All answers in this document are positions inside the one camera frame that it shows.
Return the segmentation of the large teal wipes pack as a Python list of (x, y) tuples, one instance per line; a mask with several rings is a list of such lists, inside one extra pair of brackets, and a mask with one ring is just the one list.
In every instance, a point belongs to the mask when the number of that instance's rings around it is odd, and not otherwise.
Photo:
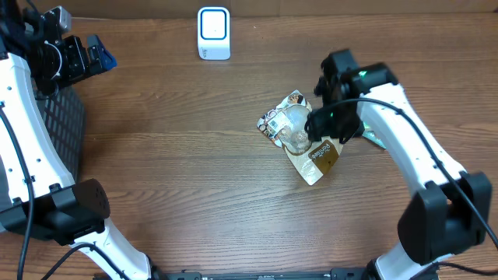
[(375, 132), (371, 126), (369, 126), (366, 122), (363, 122), (363, 128), (364, 128), (364, 131), (362, 133), (362, 136), (364, 138), (366, 138), (367, 140), (369, 140), (373, 144), (381, 147), (382, 149), (386, 149), (386, 146), (381, 141), (381, 139), (377, 137), (377, 135), (375, 134)]

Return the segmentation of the brown white snack bag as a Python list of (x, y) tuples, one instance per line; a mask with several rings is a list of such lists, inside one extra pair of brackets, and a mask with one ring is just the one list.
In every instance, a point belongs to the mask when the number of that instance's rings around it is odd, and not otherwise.
[(343, 148), (337, 138), (324, 136), (317, 142), (308, 139), (304, 125), (311, 111), (310, 103), (296, 89), (256, 124), (263, 135), (283, 149), (309, 185), (318, 182), (331, 170)]

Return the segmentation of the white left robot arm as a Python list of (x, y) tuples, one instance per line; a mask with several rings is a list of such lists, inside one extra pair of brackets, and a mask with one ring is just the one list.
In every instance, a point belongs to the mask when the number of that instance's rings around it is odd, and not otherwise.
[(1, 166), (10, 200), (1, 228), (25, 243), (81, 252), (110, 279), (158, 279), (113, 224), (102, 185), (76, 179), (86, 113), (72, 86), (117, 62), (98, 36), (81, 41), (70, 30), (62, 7), (1, 3)]

